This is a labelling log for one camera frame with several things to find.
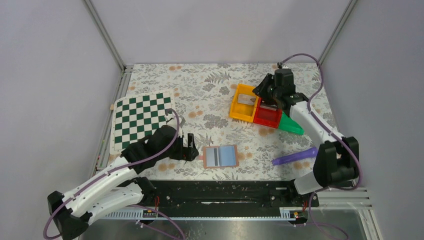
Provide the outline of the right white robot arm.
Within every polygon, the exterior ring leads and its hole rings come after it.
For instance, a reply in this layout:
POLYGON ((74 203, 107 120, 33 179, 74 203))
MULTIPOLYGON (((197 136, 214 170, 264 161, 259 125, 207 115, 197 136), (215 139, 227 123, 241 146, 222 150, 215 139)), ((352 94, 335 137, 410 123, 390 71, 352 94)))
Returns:
POLYGON ((335 188, 345 181, 361 180, 357 139, 331 129, 312 108, 311 99, 296 91, 291 69, 278 68, 273 74, 268 73, 252 92, 299 124, 317 148, 312 171, 291 183, 295 194, 305 195, 335 188))

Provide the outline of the tan leather card holder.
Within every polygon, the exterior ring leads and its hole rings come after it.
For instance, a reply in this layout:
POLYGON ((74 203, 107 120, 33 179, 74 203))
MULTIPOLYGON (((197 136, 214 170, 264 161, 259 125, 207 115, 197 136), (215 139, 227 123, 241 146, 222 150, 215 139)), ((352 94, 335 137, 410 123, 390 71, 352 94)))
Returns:
POLYGON ((203 162, 205 169, 233 168, 240 165, 236 145, 203 147, 197 159, 203 162))

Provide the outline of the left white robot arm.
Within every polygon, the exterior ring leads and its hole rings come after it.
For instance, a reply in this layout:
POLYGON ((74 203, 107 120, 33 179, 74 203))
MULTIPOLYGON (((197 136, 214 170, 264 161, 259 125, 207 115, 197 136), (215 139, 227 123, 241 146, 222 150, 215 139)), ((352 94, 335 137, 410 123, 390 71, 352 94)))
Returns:
POLYGON ((105 169, 74 188, 47 197, 49 223, 59 236, 73 240, 99 218, 139 203, 157 204, 157 189, 140 173, 162 159, 193 161, 199 151, 194 134, 184 137, 178 126, 163 125, 153 134, 128 145, 105 169))

